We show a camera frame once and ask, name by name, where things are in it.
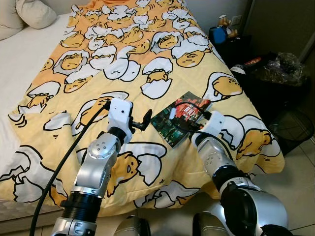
plastic bag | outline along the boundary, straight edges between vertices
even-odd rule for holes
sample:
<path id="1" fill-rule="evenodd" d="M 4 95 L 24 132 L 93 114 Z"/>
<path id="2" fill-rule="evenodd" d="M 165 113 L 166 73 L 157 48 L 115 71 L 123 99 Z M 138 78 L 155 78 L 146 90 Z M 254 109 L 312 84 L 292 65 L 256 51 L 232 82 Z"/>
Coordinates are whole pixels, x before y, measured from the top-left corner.
<path id="1" fill-rule="evenodd" d="M 253 73 L 262 81 L 290 86 L 302 86 L 306 80 L 304 65 L 292 53 L 278 53 L 275 60 Z"/>

wall outlet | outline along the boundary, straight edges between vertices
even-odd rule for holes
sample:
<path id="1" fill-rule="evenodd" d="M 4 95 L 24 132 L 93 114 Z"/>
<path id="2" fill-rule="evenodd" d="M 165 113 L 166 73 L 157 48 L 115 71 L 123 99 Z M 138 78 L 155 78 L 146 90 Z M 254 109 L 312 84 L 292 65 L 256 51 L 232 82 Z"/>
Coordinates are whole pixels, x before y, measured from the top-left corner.
<path id="1" fill-rule="evenodd" d="M 241 21 L 242 21 L 242 15 L 233 16 L 231 26 L 239 25 L 241 23 Z"/>

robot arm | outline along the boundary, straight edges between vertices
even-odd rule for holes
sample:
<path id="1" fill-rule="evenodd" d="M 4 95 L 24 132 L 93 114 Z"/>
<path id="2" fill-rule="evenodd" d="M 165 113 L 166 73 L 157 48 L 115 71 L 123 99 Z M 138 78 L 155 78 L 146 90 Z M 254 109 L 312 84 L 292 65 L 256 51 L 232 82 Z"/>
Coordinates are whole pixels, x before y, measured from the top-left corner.
<path id="1" fill-rule="evenodd" d="M 150 123 L 152 110 L 146 113 L 142 123 L 133 122 L 131 112 L 131 102 L 111 100 L 108 132 L 89 145 L 70 196 L 61 203 L 63 214 L 56 220 L 52 236 L 95 235 L 96 218 L 121 146 L 130 142 L 135 132 L 133 127 L 145 130 Z"/>
<path id="2" fill-rule="evenodd" d="M 201 131 L 217 136 L 224 123 L 218 112 Z M 195 133 L 191 139 L 221 196 L 225 222 L 236 236 L 291 236 L 287 212 L 278 198 L 261 190 L 227 157 L 220 142 Z"/>

white sheet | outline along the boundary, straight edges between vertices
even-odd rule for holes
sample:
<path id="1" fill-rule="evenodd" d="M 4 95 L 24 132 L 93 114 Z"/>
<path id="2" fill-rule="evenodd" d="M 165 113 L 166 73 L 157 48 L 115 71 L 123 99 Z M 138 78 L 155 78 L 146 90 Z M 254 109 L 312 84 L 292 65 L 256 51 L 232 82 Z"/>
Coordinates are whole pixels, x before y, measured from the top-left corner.
<path id="1" fill-rule="evenodd" d="M 0 163 L 3 158 L 10 158 L 19 145 L 7 114 L 21 101 L 45 61 L 62 40 L 68 18 L 69 14 L 59 15 L 49 27 L 27 27 L 0 41 Z"/>

bed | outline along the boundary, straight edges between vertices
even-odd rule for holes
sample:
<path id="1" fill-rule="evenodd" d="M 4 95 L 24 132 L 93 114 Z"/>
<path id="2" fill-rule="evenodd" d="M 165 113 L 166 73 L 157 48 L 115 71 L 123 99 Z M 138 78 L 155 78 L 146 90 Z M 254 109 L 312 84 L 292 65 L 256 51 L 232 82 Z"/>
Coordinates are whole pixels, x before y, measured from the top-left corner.
<path id="1" fill-rule="evenodd" d="M 156 115 L 187 91 L 210 99 L 212 109 L 225 116 L 218 137 L 241 170 L 276 173 L 283 169 L 277 141 L 184 0 L 91 0 L 86 6 L 72 6 L 68 23 L 54 25 L 43 33 L 54 46 L 58 44 L 50 56 L 39 55 L 42 49 L 37 43 L 47 51 L 46 41 L 39 38 L 30 40 L 34 48 L 24 51 L 24 59 L 10 56 L 22 67 L 1 59 L 4 68 L 11 66 L 5 78 L 16 74 L 9 83 L 2 78 L 2 100 L 12 100 L 4 105 L 2 115 L 9 115 L 8 119 L 1 116 L 1 137 L 14 133 L 18 142 L 8 139 L 4 144 L 0 198 L 36 203 L 87 121 L 113 97 L 133 102 L 135 120 L 142 120 L 148 109 Z M 18 44 L 14 40 L 0 42 L 6 53 L 10 53 L 6 43 Z M 22 48 L 16 47 L 15 53 Z M 21 78 L 26 73 L 28 81 Z M 107 122 L 106 112 L 94 121 L 54 181 L 45 204 L 58 206 L 67 199 L 87 146 L 106 131 Z M 99 216 L 138 207 L 181 207 L 199 191 L 219 197 L 190 141 L 171 148 L 149 125 L 123 145 Z"/>
<path id="2" fill-rule="evenodd" d="M 63 28 L 69 14 L 59 15 L 49 27 L 37 30 L 27 27 L 18 34 L 0 41 L 0 163 L 9 157 L 19 146 L 8 120 L 8 114 L 21 101 L 23 93 L 29 87 L 36 74 L 43 67 L 51 52 L 63 37 Z M 40 53 L 33 53 L 37 48 Z M 28 229 L 36 203 L 18 203 L 0 200 L 0 234 Z M 54 223 L 55 215 L 60 211 L 57 206 L 44 205 L 39 217 L 39 225 Z"/>

